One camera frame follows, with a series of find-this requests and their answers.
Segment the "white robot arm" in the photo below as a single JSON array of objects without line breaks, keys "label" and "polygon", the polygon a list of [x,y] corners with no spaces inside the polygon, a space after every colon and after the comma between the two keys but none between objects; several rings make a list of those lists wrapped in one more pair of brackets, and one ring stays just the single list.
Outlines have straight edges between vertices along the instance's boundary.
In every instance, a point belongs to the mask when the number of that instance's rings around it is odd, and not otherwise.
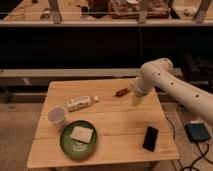
[{"label": "white robot arm", "polygon": [[139,105],[156,86],[213,127],[213,94],[178,79],[171,74],[172,70],[173,64],[168,58],[144,63],[140,76],[131,84],[132,105]]}]

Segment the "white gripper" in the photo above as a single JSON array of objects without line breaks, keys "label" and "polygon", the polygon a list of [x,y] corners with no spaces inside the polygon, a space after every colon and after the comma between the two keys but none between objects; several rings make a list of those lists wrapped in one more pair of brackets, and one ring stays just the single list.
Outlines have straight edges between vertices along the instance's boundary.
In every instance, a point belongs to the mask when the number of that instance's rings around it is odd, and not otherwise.
[{"label": "white gripper", "polygon": [[132,106],[138,106],[142,102],[142,98],[150,93],[153,85],[147,82],[143,77],[136,77],[132,83],[132,91],[135,95],[132,96]]}]

